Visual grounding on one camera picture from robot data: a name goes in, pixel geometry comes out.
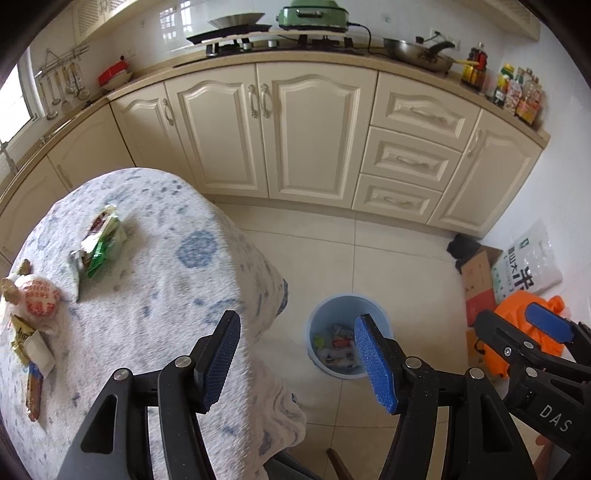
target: white tablecloth with blue pattern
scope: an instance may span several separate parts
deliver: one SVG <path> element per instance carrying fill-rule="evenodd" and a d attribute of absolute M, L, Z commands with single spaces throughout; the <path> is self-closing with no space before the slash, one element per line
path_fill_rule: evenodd
<path fill-rule="evenodd" d="M 84 281 L 79 302 L 67 263 L 93 217 L 117 205 L 128 240 L 121 256 Z M 199 416 L 218 479 L 264 479 L 262 465 L 299 443 L 306 418 L 252 345 L 287 302 L 287 283 L 244 234 L 180 178 L 132 168 L 93 179 L 57 202 L 29 235 L 13 270 L 34 272 L 63 293 L 57 365 L 43 386 L 41 417 L 29 421 L 26 370 L 0 335 L 0 410 L 34 480 L 54 479 L 85 414 L 119 367 L 139 374 L 164 367 L 213 332 L 226 309 L 241 317 L 241 339 L 220 401 Z M 156 479 L 168 478 L 155 408 L 149 412 Z"/>

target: metal screw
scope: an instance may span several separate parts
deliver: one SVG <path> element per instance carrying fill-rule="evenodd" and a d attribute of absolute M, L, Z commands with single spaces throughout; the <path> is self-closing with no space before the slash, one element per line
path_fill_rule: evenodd
<path fill-rule="evenodd" d="M 174 364 L 179 368 L 186 367 L 191 364 L 191 357 L 187 355 L 180 356 L 174 361 Z"/>
<path fill-rule="evenodd" d="M 113 374 L 113 378 L 115 380 L 125 380 L 128 376 L 129 370 L 127 370 L 126 368 L 120 368 Z"/>
<path fill-rule="evenodd" d="M 470 369 L 470 376 L 474 380 L 482 380 L 484 378 L 484 372 L 480 370 L 480 368 L 471 368 Z"/>
<path fill-rule="evenodd" d="M 415 356 L 409 356 L 406 359 L 406 362 L 404 362 L 404 363 L 406 363 L 406 366 L 407 367 L 413 368 L 413 369 L 415 369 L 415 368 L 421 368 L 421 365 L 423 364 L 423 362 L 421 362 L 421 359 L 420 358 L 417 358 Z"/>

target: cardboard box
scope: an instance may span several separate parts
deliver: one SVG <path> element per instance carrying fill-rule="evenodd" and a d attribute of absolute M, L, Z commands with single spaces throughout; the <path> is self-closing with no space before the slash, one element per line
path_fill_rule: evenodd
<path fill-rule="evenodd" d="M 468 326 L 474 325 L 476 315 L 482 310 L 496 308 L 495 291 L 492 288 L 491 265 L 503 250 L 480 247 L 476 255 L 462 265 L 462 281 L 466 296 Z"/>

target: blue gripper pad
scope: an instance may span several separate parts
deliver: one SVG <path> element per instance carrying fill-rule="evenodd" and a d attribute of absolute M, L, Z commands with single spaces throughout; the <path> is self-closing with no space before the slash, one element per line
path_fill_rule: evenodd
<path fill-rule="evenodd" d="M 369 330 L 368 320 L 364 319 L 364 316 L 355 319 L 355 345 L 367 370 L 375 398 L 386 407 L 389 414 L 394 414 L 398 406 L 394 390 L 394 376 L 388 368 L 388 363 L 378 347 L 374 335 Z"/>
<path fill-rule="evenodd" d="M 202 403 L 207 411 L 220 399 L 238 340 L 240 340 L 240 317 L 234 313 L 203 379 L 205 392 Z"/>
<path fill-rule="evenodd" d="M 537 303 L 525 308 L 525 319 L 558 343 L 571 342 L 574 333 L 570 322 Z"/>

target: countertop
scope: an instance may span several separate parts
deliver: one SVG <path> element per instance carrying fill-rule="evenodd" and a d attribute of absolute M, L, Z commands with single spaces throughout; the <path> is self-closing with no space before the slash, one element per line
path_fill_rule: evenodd
<path fill-rule="evenodd" d="M 328 51 L 304 51 L 304 50 L 277 50 L 277 51 L 254 51 L 248 54 L 231 55 L 226 57 L 217 57 L 213 59 L 205 58 L 203 50 L 199 50 L 181 57 L 176 57 L 167 60 L 159 65 L 145 69 L 139 72 L 139 76 L 134 78 L 131 82 L 123 87 L 102 96 L 96 102 L 80 112 L 76 112 L 71 118 L 65 119 L 69 121 L 67 125 L 61 128 L 58 133 L 54 134 L 44 145 L 37 146 L 29 150 L 30 159 L 27 160 L 21 167 L 19 173 L 14 177 L 6 190 L 0 196 L 0 213 L 16 192 L 19 185 L 31 172 L 31 170 L 47 155 L 47 153 L 76 125 L 82 120 L 88 118 L 91 114 L 96 112 L 99 108 L 107 105 L 110 101 L 115 100 L 123 95 L 134 92 L 140 88 L 153 85 L 154 83 L 162 82 L 180 75 L 185 75 L 193 72 L 200 72 L 202 70 L 214 69 L 219 67 L 227 67 L 231 65 L 242 65 L 247 63 L 262 63 L 269 61 L 310 61 L 321 63 L 334 63 L 339 65 L 349 65 L 353 67 L 363 67 L 367 69 L 378 70 L 380 72 L 392 73 L 402 77 L 417 80 L 428 85 L 440 88 L 447 92 L 453 93 L 458 97 L 475 103 L 477 106 L 488 110 L 499 118 L 503 119 L 513 127 L 521 131 L 527 137 L 531 138 L 542 148 L 545 148 L 550 139 L 550 135 L 545 131 L 535 132 L 526 124 L 518 120 L 516 117 L 503 109 L 493 105 L 483 95 L 478 95 L 473 90 L 463 86 L 459 75 L 455 72 L 450 72 L 449 75 L 430 73 L 425 70 L 415 68 L 404 63 L 397 62 L 386 58 L 380 54 L 348 54 Z"/>

